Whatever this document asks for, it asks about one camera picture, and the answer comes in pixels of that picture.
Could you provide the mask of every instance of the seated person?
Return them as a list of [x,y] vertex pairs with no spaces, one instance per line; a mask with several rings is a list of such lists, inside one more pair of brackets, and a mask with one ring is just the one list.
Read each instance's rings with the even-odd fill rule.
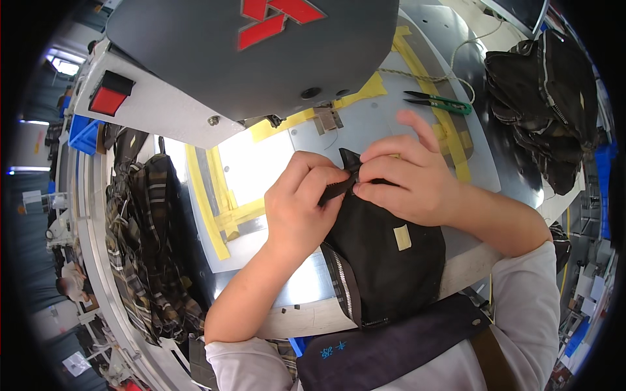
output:
[[56,289],[63,296],[78,303],[86,303],[90,300],[87,292],[83,290],[83,285],[87,276],[83,273],[83,269],[78,263],[69,262],[61,268],[61,278],[56,279]]

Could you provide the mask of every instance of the stack of black garments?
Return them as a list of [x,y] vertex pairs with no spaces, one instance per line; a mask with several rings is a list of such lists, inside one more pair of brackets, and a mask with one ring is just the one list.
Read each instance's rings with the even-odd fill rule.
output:
[[145,340],[181,343],[202,334],[205,312],[188,294],[182,260],[189,257],[180,183],[170,157],[115,166],[107,188],[106,247],[126,313]]
[[598,139],[595,77],[576,41],[546,30],[485,58],[494,115],[511,125],[556,194],[574,186],[582,156]]

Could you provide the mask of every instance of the worker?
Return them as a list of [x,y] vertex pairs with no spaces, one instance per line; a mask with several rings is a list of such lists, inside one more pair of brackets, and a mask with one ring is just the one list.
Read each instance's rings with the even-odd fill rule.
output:
[[[516,388],[543,389],[557,359],[560,316],[548,227],[529,206],[457,181],[431,127],[418,115],[401,110],[397,121],[413,127],[419,141],[401,135],[374,142],[361,155],[354,194],[415,224],[465,231],[505,256],[492,269],[496,318],[487,328]],[[394,154],[400,159],[389,156]],[[267,242],[232,278],[206,317],[206,357],[221,391],[299,389],[278,353],[254,335],[286,281],[335,223],[345,195],[317,206],[326,185],[347,178],[326,157],[298,151],[266,192]],[[372,184],[376,178],[399,186]],[[377,389],[486,390],[469,341],[451,346]],[[357,373],[355,368],[343,376],[356,383]],[[361,379],[355,389],[363,389]]]
[[87,303],[90,298],[84,291],[87,276],[76,262],[68,262],[61,268],[61,278],[56,279],[56,290],[63,296],[68,296],[73,302]]

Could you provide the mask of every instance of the red logo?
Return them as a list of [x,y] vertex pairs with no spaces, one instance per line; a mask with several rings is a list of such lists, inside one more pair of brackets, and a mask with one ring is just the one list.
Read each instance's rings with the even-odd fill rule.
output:
[[[268,16],[270,8],[278,11],[278,14]],[[242,0],[241,15],[253,19],[254,23],[239,31],[238,50],[283,31],[287,18],[305,24],[326,17],[306,0]]]

